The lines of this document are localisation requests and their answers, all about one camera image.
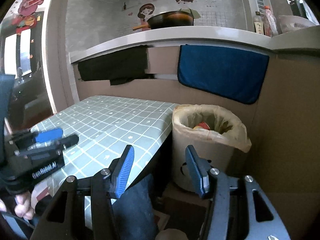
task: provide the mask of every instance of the hand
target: hand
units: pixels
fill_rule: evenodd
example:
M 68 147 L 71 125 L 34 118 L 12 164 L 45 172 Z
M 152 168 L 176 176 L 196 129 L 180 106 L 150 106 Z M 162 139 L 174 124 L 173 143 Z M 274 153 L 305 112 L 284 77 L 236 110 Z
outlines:
M 14 208 L 16 215 L 20 218 L 31 220 L 35 215 L 34 209 L 31 207 L 31 193 L 25 192 L 20 195 L 16 195 L 17 205 Z M 7 212 L 7 207 L 0 199 L 0 211 Z

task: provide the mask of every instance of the wok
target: wok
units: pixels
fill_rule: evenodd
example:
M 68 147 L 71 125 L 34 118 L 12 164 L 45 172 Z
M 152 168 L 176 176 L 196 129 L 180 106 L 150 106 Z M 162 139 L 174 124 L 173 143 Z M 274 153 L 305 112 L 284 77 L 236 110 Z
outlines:
M 159 29 L 177 26 L 193 26 L 193 15 L 184 11 L 165 12 L 151 17 L 145 24 L 135 26 L 133 31 L 141 28 Z

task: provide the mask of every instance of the checkered tablecloth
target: checkered tablecloth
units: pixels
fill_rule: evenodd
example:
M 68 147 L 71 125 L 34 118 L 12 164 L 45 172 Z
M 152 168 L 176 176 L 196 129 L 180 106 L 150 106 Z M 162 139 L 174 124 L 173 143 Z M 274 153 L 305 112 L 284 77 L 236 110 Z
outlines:
M 66 166 L 48 178 L 54 195 L 65 178 L 93 176 L 119 158 L 125 146 L 135 157 L 127 187 L 157 152 L 172 130 L 172 111 L 177 104 L 112 96 L 87 98 L 38 123 L 32 131 L 61 127 L 64 136 L 76 133 L 79 143 L 63 152 Z M 92 228 L 90 198 L 85 197 L 86 225 Z

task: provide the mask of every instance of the plastic bottle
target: plastic bottle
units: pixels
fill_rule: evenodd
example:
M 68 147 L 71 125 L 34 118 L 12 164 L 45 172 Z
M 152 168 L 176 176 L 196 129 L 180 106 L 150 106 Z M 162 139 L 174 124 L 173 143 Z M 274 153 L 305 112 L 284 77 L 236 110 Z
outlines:
M 269 6 L 265 6 L 265 15 L 263 17 L 264 34 L 269 37 L 278 35 L 276 18 L 270 10 Z
M 256 15 L 253 17 L 253 23 L 254 23 L 256 33 L 263 35 L 263 21 L 262 21 L 260 12 L 256 12 Z

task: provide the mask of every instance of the trash can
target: trash can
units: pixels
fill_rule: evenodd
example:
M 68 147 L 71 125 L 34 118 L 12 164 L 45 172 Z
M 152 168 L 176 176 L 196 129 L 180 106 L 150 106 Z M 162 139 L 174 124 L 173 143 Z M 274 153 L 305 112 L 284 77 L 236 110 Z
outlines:
M 198 128 L 205 122 L 210 130 Z M 201 158 L 229 176 L 241 171 L 251 141 L 241 120 L 231 111 L 214 105 L 180 105 L 172 114 L 172 178 L 181 188 L 193 191 L 185 150 L 193 145 Z

